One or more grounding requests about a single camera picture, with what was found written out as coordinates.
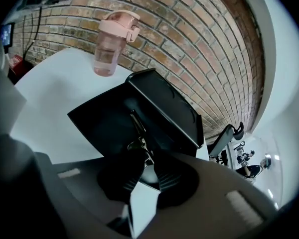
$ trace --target power cord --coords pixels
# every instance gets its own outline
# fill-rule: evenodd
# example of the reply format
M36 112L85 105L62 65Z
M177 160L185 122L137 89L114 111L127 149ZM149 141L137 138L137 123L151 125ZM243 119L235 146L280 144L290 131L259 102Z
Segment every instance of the power cord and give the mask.
M40 23L41 23L41 15L42 15L42 7L40 7L40 11L39 11L39 21L38 21L38 27L36 28L36 32L35 32L35 36L34 39L32 40L30 46L25 50L24 54L23 54L23 60L25 59L25 56L27 54L27 52L29 51L29 49L31 48L31 46L34 44L34 42L36 41L36 38L38 36L39 33L39 27L40 27ZM23 28L23 33L22 33L22 41L24 40L24 28Z

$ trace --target desk surface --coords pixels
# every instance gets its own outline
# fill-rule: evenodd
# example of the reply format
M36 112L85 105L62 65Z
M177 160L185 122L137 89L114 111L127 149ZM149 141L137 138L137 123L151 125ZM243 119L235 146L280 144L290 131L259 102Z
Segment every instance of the desk surface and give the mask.
M33 151L46 153L52 163L102 157L67 114L123 83L131 71L117 66L113 76L98 76L92 70L93 59L89 53L70 48L54 54L28 72L16 84L27 103L11 136L28 144ZM197 151L196 157L209 160L205 144ZM136 235L155 215L158 194L142 183L133 190L131 203Z

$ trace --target pink water bottle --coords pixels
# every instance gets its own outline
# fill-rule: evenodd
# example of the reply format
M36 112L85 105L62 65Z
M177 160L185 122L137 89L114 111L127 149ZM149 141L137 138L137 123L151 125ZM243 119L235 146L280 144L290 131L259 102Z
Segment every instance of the pink water bottle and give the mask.
M140 29L140 16L128 10L113 11L101 20L96 41L94 72L101 76L114 74L119 55L127 42L134 42Z

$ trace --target white wall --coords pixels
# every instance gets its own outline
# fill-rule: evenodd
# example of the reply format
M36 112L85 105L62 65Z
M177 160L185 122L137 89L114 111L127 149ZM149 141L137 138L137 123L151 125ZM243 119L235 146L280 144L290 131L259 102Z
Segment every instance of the white wall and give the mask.
M282 168L282 195L280 204L292 200L299 190L299 90L285 111L253 133L278 148Z
M265 85L256 121L261 128L292 101L299 87L299 30L279 0L247 0L262 35Z

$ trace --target brick wall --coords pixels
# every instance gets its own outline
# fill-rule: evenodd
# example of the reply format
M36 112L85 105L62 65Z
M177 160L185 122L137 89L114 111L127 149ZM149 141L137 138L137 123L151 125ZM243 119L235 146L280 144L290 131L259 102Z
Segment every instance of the brick wall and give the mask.
M262 44L244 0L69 0L45 8L26 59L37 64L66 47L94 53L99 21L111 10L141 16L140 35L119 64L155 67L203 117L206 138L229 123L250 129L264 81ZM33 38L38 11L15 25L11 54Z

